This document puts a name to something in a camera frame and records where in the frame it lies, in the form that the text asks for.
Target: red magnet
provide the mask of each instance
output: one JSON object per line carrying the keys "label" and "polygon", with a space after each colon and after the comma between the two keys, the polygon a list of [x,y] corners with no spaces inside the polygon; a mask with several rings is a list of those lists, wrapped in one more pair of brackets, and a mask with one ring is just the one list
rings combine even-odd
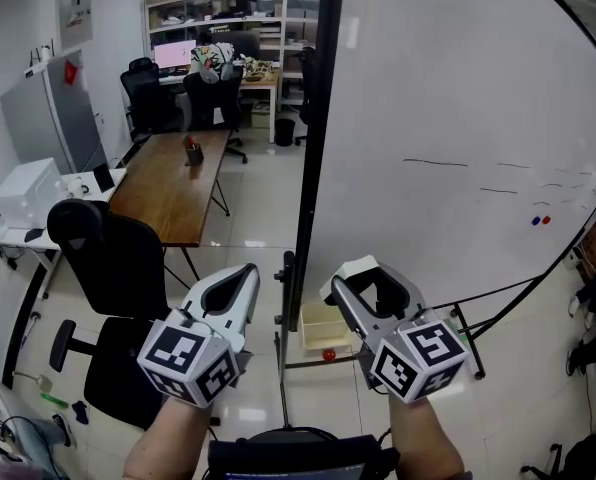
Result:
{"label": "red magnet", "polygon": [[78,66],[74,66],[71,62],[65,62],[65,82],[67,85],[73,85],[74,80],[76,80],[76,75],[78,74]]}
{"label": "red magnet", "polygon": [[322,358],[325,361],[333,361],[336,359],[336,351],[333,348],[328,348],[322,351]]}

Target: chair seat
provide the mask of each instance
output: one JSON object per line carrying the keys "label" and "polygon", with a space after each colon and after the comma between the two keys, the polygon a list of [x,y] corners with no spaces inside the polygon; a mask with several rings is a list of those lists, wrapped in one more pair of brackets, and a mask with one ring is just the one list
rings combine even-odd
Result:
{"label": "chair seat", "polygon": [[147,429],[163,403],[136,359],[151,322],[107,318],[85,382],[85,399],[99,411]]}

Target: black trash bin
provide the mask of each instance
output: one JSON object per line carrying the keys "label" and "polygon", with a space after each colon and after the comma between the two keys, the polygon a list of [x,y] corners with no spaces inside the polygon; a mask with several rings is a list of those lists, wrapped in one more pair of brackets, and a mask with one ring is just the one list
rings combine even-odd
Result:
{"label": "black trash bin", "polygon": [[294,128],[296,122],[291,119],[278,119],[276,121],[276,145],[287,147],[294,141]]}

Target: white cube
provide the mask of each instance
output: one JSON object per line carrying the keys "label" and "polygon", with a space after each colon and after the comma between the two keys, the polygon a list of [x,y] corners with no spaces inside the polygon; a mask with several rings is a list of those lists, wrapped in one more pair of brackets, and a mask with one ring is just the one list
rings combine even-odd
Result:
{"label": "white cube", "polygon": [[138,364],[158,391],[201,408],[240,375],[227,340],[160,321],[154,323]]}
{"label": "white cube", "polygon": [[53,158],[14,168],[0,185],[0,215],[10,228],[44,229],[65,187]]}
{"label": "white cube", "polygon": [[401,326],[384,338],[371,373],[405,403],[448,386],[469,357],[456,333],[442,320]]}

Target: human arm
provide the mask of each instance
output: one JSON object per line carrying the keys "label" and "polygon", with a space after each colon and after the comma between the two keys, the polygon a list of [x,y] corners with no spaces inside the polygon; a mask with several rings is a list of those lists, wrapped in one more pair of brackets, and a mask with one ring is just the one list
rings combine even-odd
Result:
{"label": "human arm", "polygon": [[429,400],[404,404],[390,394],[389,414],[391,442],[400,453],[399,480],[448,480],[464,473],[462,458]]}
{"label": "human arm", "polygon": [[126,480],[191,480],[205,440],[211,406],[199,409],[170,397],[134,445]]}

